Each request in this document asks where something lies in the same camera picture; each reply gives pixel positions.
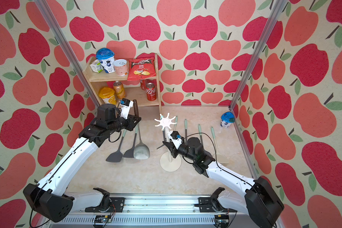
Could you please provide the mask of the grey spatula mint handle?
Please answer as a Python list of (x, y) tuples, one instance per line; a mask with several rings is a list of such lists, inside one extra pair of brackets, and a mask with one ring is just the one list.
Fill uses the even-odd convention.
[(200, 124), (198, 124), (198, 131), (199, 131), (200, 142), (201, 142), (201, 144), (203, 144), (202, 129), (201, 129), (201, 125)]

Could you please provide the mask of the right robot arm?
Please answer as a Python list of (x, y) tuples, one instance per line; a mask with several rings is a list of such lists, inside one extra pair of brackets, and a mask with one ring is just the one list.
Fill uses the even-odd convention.
[(185, 140), (177, 131), (167, 134), (163, 144), (173, 158), (177, 156), (192, 160), (192, 166), (198, 174), (219, 181), (235, 193), (218, 188), (211, 195), (211, 204), (216, 211), (232, 209), (250, 216), (260, 228), (273, 227), (285, 206), (267, 180), (248, 178), (217, 162), (216, 158), (205, 152), (199, 138)]

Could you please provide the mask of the white spatula mint handle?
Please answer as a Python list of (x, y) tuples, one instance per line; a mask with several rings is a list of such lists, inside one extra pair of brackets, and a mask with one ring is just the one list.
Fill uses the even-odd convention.
[(174, 124), (174, 127), (173, 127), (174, 131), (176, 131), (177, 123), (178, 123), (178, 116), (175, 117), (175, 124)]

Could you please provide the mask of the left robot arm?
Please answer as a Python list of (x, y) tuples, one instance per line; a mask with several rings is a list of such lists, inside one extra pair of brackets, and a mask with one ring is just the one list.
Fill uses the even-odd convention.
[(85, 161), (110, 136), (122, 130), (133, 131), (140, 122), (136, 100), (123, 99), (120, 106), (102, 104), (96, 117), (78, 135), (63, 159), (37, 184), (28, 184), (23, 194), (33, 211), (50, 221), (62, 221), (68, 214), (82, 209), (113, 212), (109, 192), (94, 188), (90, 192), (69, 193), (67, 187)]

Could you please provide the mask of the grey spatula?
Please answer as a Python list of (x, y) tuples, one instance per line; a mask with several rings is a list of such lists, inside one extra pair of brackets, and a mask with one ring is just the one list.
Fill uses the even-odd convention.
[(124, 154), (123, 157), (124, 158), (134, 158), (134, 149), (135, 149), (135, 143), (137, 140), (137, 134), (138, 134), (138, 126), (136, 126), (135, 128), (135, 136), (134, 136), (134, 140), (133, 140), (133, 145), (130, 149), (128, 149)]

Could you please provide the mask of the white utensil rack stand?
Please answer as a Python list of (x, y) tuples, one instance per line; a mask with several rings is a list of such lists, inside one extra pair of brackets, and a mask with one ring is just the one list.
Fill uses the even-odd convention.
[(169, 113), (167, 116), (160, 114), (160, 119), (155, 119), (155, 121), (158, 122), (158, 125), (155, 125), (155, 127), (161, 127), (161, 130), (165, 134), (163, 145), (167, 149), (167, 152), (165, 152), (160, 158), (160, 165), (162, 169), (170, 173), (177, 171), (181, 166), (180, 156), (177, 155), (176, 158), (174, 158), (172, 152), (175, 147), (174, 142), (179, 141), (178, 139), (174, 140), (171, 136), (173, 133), (173, 126), (177, 124), (177, 120), (175, 119), (175, 116), (170, 118)]

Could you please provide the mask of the grey spoon dark handle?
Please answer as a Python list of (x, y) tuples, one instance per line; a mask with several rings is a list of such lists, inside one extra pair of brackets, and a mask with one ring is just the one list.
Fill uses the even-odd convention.
[(134, 158), (138, 160), (146, 160), (150, 158), (150, 149), (146, 144), (142, 142), (140, 128), (139, 128), (140, 117), (139, 117), (137, 100), (135, 99), (133, 100), (133, 102), (134, 102), (134, 113), (135, 113), (135, 116), (138, 118), (136, 128), (138, 129), (138, 136), (139, 136), (139, 144), (134, 149)]

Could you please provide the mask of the grey slotted turner mint handle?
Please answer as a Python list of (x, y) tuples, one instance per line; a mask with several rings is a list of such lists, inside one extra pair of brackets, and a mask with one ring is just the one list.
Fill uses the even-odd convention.
[(188, 132), (187, 132), (187, 130), (188, 130), (188, 121), (187, 121), (187, 119), (184, 119), (184, 129), (185, 129), (185, 141), (187, 141), (187, 139), (188, 139)]

